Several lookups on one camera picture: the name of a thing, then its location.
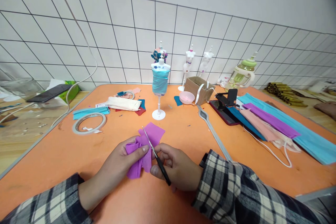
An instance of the white tile wall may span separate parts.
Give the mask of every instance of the white tile wall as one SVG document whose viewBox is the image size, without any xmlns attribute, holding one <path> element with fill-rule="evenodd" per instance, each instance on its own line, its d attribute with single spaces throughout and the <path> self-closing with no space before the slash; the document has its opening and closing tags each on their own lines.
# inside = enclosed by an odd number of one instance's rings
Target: white tile wall
<svg viewBox="0 0 336 224">
<path fill-rule="evenodd" d="M 188 76 L 197 75 L 204 51 L 214 57 L 202 78 L 216 83 L 258 51 L 256 88 L 284 82 L 306 88 L 336 79 L 336 35 L 250 20 L 155 0 L 68 0 L 98 62 L 80 87 L 104 83 L 151 83 L 151 52 L 168 52 L 169 83 L 180 84 L 185 52 L 196 52 Z M 80 81 L 94 69 L 64 0 L 0 0 L 0 80 L 33 77 Z"/>
</svg>

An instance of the purple crepe paper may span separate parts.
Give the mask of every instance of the purple crepe paper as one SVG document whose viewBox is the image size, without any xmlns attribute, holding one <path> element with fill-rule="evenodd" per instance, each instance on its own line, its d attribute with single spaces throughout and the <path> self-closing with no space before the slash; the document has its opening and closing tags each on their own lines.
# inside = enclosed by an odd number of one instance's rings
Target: purple crepe paper
<svg viewBox="0 0 336 224">
<path fill-rule="evenodd" d="M 301 134 L 297 132 L 295 129 L 279 120 L 275 116 L 265 112 L 264 110 L 258 108 L 253 103 L 243 104 L 243 107 L 246 109 L 250 109 L 253 114 L 263 119 L 265 122 L 269 123 L 276 130 L 280 131 L 282 134 L 288 136 L 289 138 L 295 138 L 300 136 Z"/>
<path fill-rule="evenodd" d="M 145 126 L 144 128 L 153 147 L 160 143 L 163 134 L 166 132 L 164 129 L 161 129 L 151 122 L 147 124 L 147 126 Z M 135 143 L 129 143 L 126 145 L 127 154 L 132 153 L 133 151 L 144 145 L 149 145 L 149 151 L 145 154 L 143 158 L 141 158 L 138 162 L 131 166 L 130 170 L 127 173 L 127 176 L 130 179 L 140 178 L 140 172 L 142 167 L 144 168 L 145 172 L 150 172 L 152 167 L 152 149 L 150 148 L 149 141 L 147 140 L 143 129 L 139 129 L 139 134 L 140 136 L 136 137 Z"/>
<path fill-rule="evenodd" d="M 134 143 L 129 143 L 126 145 L 126 152 L 127 154 L 131 154 L 135 150 L 139 148 L 139 143 L 134 142 Z M 140 177 L 140 170 L 141 170 L 141 165 L 142 165 L 142 159 L 138 160 L 134 165 L 131 166 L 131 168 L 128 170 L 127 176 L 130 179 L 135 179 Z"/>
</svg>

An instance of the phone holder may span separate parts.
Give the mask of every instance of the phone holder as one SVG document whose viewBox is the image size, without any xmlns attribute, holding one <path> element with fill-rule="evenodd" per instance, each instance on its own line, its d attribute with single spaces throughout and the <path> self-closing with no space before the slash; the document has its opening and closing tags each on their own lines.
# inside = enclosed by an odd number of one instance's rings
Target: phone holder
<svg viewBox="0 0 336 224">
<path fill-rule="evenodd" d="M 216 99 L 221 101 L 223 105 L 227 107 L 237 106 L 240 107 L 238 104 L 235 103 L 237 100 L 238 89 L 229 89 L 227 93 L 218 93 L 216 94 Z"/>
</svg>

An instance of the mannequin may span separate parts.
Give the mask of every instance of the mannequin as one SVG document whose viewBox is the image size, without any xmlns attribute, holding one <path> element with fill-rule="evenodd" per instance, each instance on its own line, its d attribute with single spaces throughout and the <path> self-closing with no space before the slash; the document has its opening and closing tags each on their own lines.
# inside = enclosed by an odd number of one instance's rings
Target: mannequin
<svg viewBox="0 0 336 224">
<path fill-rule="evenodd" d="M 178 90 L 180 91 L 184 91 L 184 84 L 186 82 L 185 79 L 187 78 L 187 74 L 190 72 L 191 62 L 193 61 L 195 54 L 196 53 L 193 51 L 193 44 L 192 44 L 189 51 L 185 52 L 186 61 L 183 65 L 183 81 L 182 81 L 182 86 L 178 87 Z"/>
<path fill-rule="evenodd" d="M 157 104 L 158 108 L 157 110 L 153 111 L 152 117 L 155 120 L 162 120 L 163 118 L 165 118 L 166 113 L 160 109 L 160 99 L 161 99 L 161 96 L 164 96 L 167 92 L 170 65 L 165 63 L 165 58 L 167 58 L 167 53 L 166 53 L 166 50 L 162 49 L 161 43 L 160 43 L 160 47 L 157 48 L 156 51 L 157 51 L 157 54 L 156 54 L 157 57 L 160 57 L 160 58 L 157 60 L 157 62 L 151 64 L 151 68 L 153 72 L 152 90 L 153 90 L 153 93 L 156 96 L 158 96 L 159 101 Z"/>
<path fill-rule="evenodd" d="M 211 60 L 211 58 L 214 56 L 214 54 L 211 52 L 212 50 L 212 46 L 210 47 L 210 50 L 208 52 L 205 52 L 203 54 L 203 62 L 200 64 L 199 66 L 199 76 L 201 77 L 202 76 L 202 73 L 204 73 L 207 68 L 208 68 L 208 64 Z"/>
</svg>

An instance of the sticker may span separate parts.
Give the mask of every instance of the sticker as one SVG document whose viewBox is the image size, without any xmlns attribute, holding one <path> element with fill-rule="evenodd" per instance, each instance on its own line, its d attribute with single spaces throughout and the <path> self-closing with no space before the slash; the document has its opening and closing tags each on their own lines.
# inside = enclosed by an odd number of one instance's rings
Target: sticker
<svg viewBox="0 0 336 224">
<path fill-rule="evenodd" d="M 108 105 L 106 103 L 98 103 L 96 107 L 108 107 Z"/>
</svg>

